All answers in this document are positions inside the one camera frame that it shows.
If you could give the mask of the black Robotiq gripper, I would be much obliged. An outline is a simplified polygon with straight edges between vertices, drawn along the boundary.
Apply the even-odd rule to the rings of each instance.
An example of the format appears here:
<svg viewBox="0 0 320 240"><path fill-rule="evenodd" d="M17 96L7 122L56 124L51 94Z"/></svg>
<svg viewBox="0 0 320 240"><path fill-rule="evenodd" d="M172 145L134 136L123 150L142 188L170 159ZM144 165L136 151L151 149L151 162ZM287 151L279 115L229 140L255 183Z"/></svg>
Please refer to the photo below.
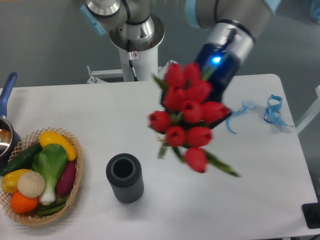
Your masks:
<svg viewBox="0 0 320 240"><path fill-rule="evenodd" d="M239 58L226 51L225 46L206 43L201 48L195 62L199 64L201 73L207 77L207 81L212 85L212 90L206 100L221 102L224 91L240 67ZM231 115L231 111L226 112L223 117L212 123L201 121L199 126L214 129Z"/></svg>

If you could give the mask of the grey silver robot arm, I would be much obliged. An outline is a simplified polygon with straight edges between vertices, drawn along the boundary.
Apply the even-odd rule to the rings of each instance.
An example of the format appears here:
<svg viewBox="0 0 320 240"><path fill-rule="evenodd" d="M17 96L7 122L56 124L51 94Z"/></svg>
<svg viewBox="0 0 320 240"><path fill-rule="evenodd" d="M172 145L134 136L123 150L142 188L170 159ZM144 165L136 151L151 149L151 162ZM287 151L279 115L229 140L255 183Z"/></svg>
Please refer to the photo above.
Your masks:
<svg viewBox="0 0 320 240"><path fill-rule="evenodd" d="M271 25L265 21L271 13L266 9L265 1L251 0L250 5L242 6L241 0L218 0L218 18L235 20L243 24L246 28L258 27L251 30L255 38L262 37L261 43L249 54L249 58L239 71L239 75L251 74L280 74L279 68L279 48L276 40L279 37L280 26L276 20L272 20ZM185 1L183 0L150 0L150 10L157 15L164 23L166 36L161 50L160 62L164 63L170 58L186 64L193 61L205 39L209 35L206 30L199 30L188 26L186 14L183 12ZM85 48L82 57L79 58L78 76L84 78L85 64L94 67L117 68L120 66L116 49L109 42L107 37L97 37L89 31L84 23L83 27L83 47Z"/></svg>

